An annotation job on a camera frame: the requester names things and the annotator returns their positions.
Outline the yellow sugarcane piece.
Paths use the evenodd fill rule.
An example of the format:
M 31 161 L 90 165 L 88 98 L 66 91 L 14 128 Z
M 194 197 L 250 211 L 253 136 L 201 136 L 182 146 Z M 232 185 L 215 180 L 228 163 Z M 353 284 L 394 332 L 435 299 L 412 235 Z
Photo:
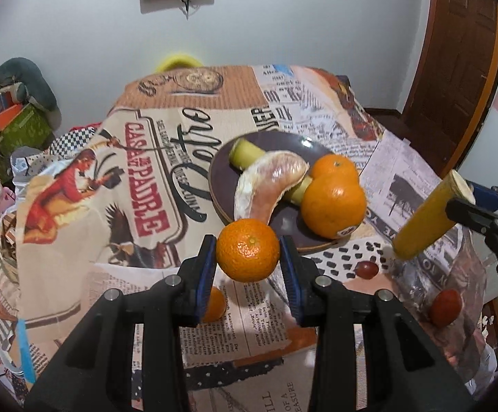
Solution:
M 448 202 L 462 199 L 471 205 L 475 197 L 469 184 L 450 170 L 393 239 L 394 254 L 403 261 L 419 255 L 456 224 L 445 212 Z
M 236 139 L 228 155 L 229 162 L 241 170 L 234 204 L 248 206 L 258 188 L 270 185 L 279 190 L 277 201 L 285 197 L 299 206 L 312 178 L 309 163 L 300 155 L 286 151 L 265 152 L 248 139 Z

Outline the tiny orange kumquat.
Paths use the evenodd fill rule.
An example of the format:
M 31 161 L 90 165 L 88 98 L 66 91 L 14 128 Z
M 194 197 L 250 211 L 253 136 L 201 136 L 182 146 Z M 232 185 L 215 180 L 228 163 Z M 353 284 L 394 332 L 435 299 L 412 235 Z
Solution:
M 227 300 L 223 292 L 213 286 L 210 292 L 209 301 L 205 315 L 202 318 L 204 323 L 212 323 L 220 320 L 227 310 Z

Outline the small orange mandarin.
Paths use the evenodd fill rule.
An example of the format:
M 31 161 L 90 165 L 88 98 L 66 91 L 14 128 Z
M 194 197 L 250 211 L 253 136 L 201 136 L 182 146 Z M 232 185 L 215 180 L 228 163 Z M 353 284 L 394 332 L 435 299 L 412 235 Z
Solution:
M 238 219 L 225 226 L 216 241 L 216 261 L 230 279 L 255 283 L 268 278 L 280 258 L 279 239 L 258 219 Z

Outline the large orange with sticker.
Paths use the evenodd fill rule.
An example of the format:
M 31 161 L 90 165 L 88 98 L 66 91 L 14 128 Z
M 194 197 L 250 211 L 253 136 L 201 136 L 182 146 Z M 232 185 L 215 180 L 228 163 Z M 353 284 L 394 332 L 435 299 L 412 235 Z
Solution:
M 333 173 L 313 180 L 300 204 L 306 226 L 330 240 L 354 232 L 363 222 L 365 213 L 366 197 L 359 182 Z

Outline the red tomato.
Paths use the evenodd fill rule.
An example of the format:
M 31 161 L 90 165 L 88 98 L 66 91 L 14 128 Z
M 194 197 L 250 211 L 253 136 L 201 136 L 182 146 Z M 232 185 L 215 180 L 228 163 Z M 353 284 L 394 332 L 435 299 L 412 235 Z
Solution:
M 438 293 L 428 309 L 428 317 L 437 328 L 446 328 L 461 314 L 462 300 L 455 289 L 445 289 Z

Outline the orange mandarin with stem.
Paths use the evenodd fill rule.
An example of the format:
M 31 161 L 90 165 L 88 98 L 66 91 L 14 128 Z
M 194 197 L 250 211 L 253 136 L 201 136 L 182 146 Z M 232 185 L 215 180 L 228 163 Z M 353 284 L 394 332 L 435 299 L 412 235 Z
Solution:
M 316 179 L 324 175 L 336 175 L 343 181 L 359 182 L 359 173 L 351 159 L 342 154 L 329 153 L 320 157 L 312 166 L 309 175 Z

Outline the purple ceramic plate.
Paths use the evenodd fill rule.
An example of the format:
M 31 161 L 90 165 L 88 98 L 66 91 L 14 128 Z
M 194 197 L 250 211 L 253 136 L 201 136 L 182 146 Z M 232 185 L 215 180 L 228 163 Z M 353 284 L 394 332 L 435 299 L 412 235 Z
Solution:
M 354 163 L 293 133 L 232 139 L 213 158 L 208 181 L 225 222 L 258 220 L 291 236 L 303 252 L 328 248 L 364 220 L 366 198 Z

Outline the dark red grape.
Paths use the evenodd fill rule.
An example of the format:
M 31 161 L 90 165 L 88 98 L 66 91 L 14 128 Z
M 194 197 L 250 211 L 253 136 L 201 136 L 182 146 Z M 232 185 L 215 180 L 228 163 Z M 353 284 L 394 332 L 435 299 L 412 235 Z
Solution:
M 379 271 L 380 268 L 373 261 L 359 261 L 354 268 L 354 273 L 364 280 L 373 279 Z

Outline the printed newspaper pattern tablecloth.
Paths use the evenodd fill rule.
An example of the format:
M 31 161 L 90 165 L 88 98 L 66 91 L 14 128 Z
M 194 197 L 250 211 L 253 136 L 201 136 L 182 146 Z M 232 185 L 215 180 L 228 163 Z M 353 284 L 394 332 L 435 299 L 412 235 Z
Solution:
M 363 222 L 314 261 L 318 324 L 300 327 L 280 259 L 240 283 L 216 262 L 223 317 L 180 327 L 177 275 L 229 225 L 209 188 L 219 150 L 282 131 L 354 162 Z M 484 341 L 485 268 L 456 223 L 403 261 L 393 239 L 445 176 L 320 69 L 158 72 L 125 88 L 89 143 L 62 159 L 11 155 L 0 216 L 0 411 L 469 411 Z M 376 262 L 371 280 L 354 273 Z M 439 292 L 459 317 L 435 327 Z

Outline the brown wooden door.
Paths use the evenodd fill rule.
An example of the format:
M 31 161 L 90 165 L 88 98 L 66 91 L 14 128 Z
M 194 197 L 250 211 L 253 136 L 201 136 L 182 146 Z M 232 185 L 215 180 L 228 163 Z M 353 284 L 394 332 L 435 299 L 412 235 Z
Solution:
M 437 175 L 463 159 L 497 84 L 497 0 L 431 0 L 403 121 Z

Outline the checkered black white cloth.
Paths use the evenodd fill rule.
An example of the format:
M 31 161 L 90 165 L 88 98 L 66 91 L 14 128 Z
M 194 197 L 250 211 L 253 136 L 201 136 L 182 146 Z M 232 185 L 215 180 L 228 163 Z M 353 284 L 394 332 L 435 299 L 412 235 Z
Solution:
M 83 127 L 70 130 L 50 143 L 47 154 L 59 156 L 62 159 L 69 159 L 82 150 L 95 133 L 95 127 Z

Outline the yellow chair back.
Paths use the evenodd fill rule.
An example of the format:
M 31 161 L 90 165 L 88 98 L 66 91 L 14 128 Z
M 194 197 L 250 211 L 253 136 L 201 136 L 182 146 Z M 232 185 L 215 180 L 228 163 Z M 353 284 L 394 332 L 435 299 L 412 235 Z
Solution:
M 163 59 L 156 67 L 155 72 L 170 72 L 175 69 L 200 68 L 203 64 L 188 54 L 171 54 Z

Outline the green storage box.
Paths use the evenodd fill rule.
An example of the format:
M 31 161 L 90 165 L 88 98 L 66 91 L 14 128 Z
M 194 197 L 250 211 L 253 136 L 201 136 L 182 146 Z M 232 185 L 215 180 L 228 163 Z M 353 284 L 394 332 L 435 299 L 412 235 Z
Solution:
M 10 123 L 0 131 L 0 180 L 12 178 L 10 158 L 21 147 L 41 150 L 50 143 L 54 132 L 46 115 L 32 104 L 22 107 Z

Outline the grey neck pillow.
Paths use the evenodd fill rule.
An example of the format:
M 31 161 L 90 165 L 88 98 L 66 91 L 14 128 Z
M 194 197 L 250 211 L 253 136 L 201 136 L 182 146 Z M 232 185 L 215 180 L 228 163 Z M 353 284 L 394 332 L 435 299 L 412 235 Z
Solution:
M 0 89 L 8 87 L 16 87 L 18 101 L 33 103 L 44 112 L 57 108 L 54 92 L 32 60 L 17 57 L 0 65 Z

